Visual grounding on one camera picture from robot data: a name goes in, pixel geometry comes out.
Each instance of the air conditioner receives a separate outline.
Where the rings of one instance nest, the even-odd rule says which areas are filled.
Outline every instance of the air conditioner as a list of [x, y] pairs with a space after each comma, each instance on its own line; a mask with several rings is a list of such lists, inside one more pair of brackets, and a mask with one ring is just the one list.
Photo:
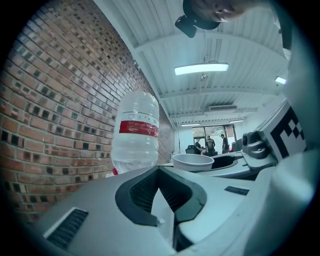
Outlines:
[[209, 106], [208, 111], [223, 111], [223, 110], [236, 110], [236, 105], [219, 105], [219, 106]]

